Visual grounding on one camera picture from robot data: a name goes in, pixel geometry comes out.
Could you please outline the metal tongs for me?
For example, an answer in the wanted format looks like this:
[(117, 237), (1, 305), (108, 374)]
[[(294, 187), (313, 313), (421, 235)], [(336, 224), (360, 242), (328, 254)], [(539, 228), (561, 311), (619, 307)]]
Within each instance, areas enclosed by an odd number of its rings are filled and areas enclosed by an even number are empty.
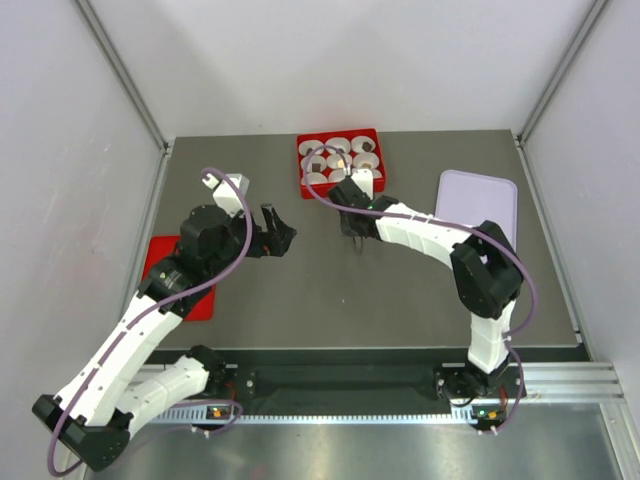
[(356, 256), (359, 256), (363, 253), (364, 250), (364, 238), (363, 237), (353, 237), (352, 238), (352, 246), (353, 251)]

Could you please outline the red box lid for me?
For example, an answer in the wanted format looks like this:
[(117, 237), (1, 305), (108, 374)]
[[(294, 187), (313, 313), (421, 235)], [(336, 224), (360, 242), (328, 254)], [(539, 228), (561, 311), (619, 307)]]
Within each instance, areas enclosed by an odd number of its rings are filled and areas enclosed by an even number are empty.
[[(141, 279), (144, 279), (149, 274), (151, 268), (156, 263), (175, 250), (175, 245), (178, 241), (178, 235), (153, 236), (149, 240)], [(205, 322), (212, 318), (214, 312), (215, 291), (216, 287), (212, 287), (205, 296), (199, 299), (194, 308), (185, 317), (186, 322)]]

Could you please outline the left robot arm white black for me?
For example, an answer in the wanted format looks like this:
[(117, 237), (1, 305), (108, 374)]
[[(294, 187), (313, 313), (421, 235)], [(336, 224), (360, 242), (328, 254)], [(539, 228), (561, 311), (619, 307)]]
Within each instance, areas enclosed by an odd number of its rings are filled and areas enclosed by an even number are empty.
[(240, 255), (282, 257), (296, 236), (264, 204), (259, 226), (244, 212), (194, 208), (170, 253), (150, 267), (123, 318), (80, 373), (55, 395), (41, 395), (34, 415), (79, 461), (95, 472), (114, 465), (151, 420), (194, 395), (232, 395), (224, 359), (202, 345), (190, 348), (163, 372), (132, 380), (159, 343), (212, 291), (210, 280)]

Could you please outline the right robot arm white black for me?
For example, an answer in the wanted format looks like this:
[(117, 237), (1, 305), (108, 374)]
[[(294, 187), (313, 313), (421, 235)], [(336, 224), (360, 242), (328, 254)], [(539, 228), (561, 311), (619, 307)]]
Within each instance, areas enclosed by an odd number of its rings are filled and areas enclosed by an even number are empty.
[(483, 235), (478, 237), (468, 227), (447, 227), (392, 197), (371, 198), (352, 179), (331, 188), (328, 198), (338, 207), (344, 235), (407, 247), (452, 271), (458, 298), (471, 315), (471, 342), (464, 369), (440, 381), (439, 395), (476, 399), (498, 389), (509, 360), (505, 334), (523, 283), (501, 228), (485, 221), (476, 228)]

